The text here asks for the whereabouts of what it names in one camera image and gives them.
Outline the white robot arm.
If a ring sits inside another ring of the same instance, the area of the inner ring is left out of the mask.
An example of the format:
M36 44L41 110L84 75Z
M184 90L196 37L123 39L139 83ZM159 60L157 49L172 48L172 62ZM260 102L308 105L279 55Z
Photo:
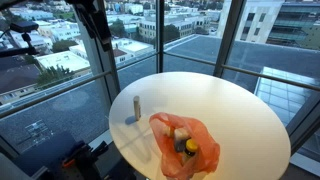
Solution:
M78 19L85 26L91 39L98 39L102 49L111 49L111 32L107 24L107 18L102 10L94 6L94 0L65 0L71 4Z

